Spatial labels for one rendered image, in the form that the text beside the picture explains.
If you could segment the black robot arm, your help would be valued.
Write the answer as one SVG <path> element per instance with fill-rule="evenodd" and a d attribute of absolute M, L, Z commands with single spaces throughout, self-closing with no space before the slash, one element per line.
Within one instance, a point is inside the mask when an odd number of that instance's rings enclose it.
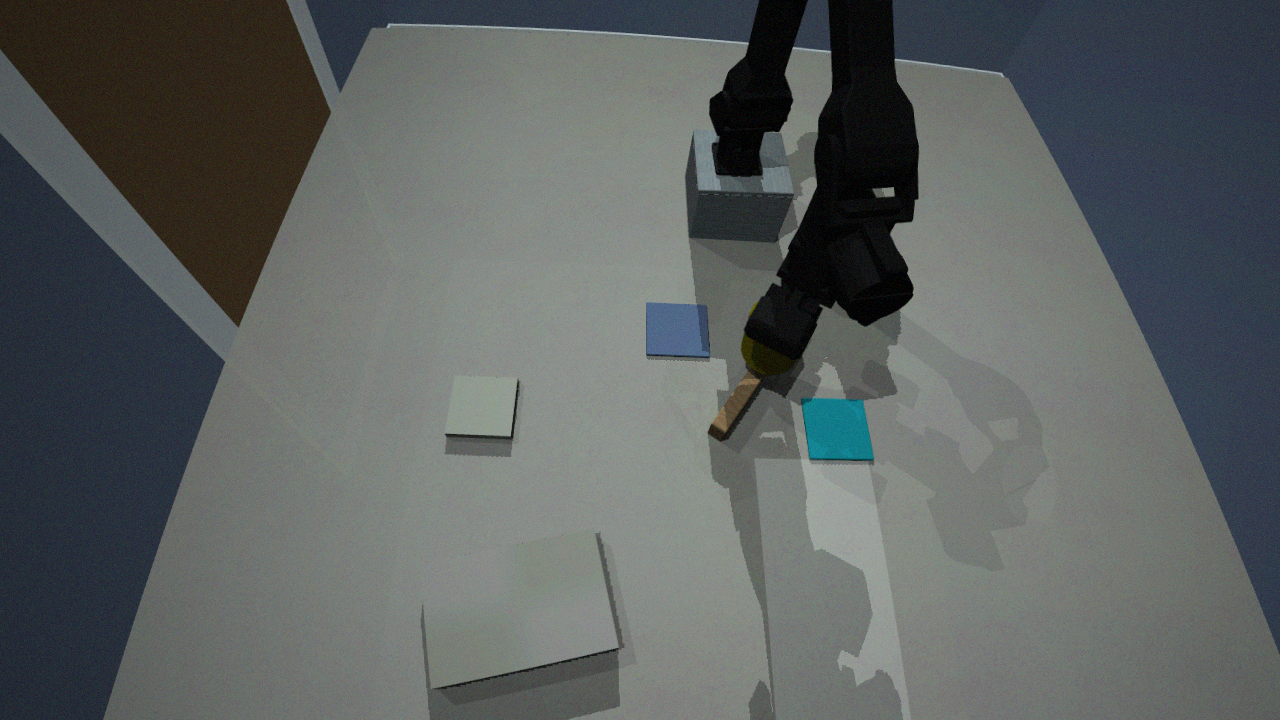
<path fill-rule="evenodd" d="M 764 132 L 780 132 L 794 102 L 785 78 L 808 0 L 759 0 L 748 53 L 710 97 L 719 136 L 717 176 L 762 176 Z M 893 0 L 828 0 L 832 92 L 818 119 L 817 190 L 803 237 L 826 252 L 833 284 L 820 305 L 837 301 L 870 325 L 913 299 L 908 265 L 891 237 L 913 222 L 919 143 L 913 104 L 899 86 Z M 872 188 L 893 187 L 895 197 Z"/>

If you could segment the yellow cup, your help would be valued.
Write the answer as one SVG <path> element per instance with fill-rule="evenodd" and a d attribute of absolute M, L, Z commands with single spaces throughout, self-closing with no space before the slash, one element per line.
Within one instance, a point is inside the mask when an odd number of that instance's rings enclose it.
<path fill-rule="evenodd" d="M 758 343 L 754 340 L 748 338 L 745 333 L 742 337 L 742 357 L 748 365 L 763 375 L 780 375 L 788 372 L 791 366 L 796 363 L 782 354 L 776 352 L 764 345 Z"/>

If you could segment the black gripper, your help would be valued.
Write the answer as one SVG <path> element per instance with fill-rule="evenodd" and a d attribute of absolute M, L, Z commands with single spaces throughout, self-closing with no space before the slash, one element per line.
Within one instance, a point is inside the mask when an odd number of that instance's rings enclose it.
<path fill-rule="evenodd" d="M 826 252 L 806 242 L 801 223 L 777 275 L 781 287 L 771 284 L 748 318 L 744 331 L 748 338 L 796 360 L 817 328 L 823 311 L 820 299 L 835 282 Z"/>

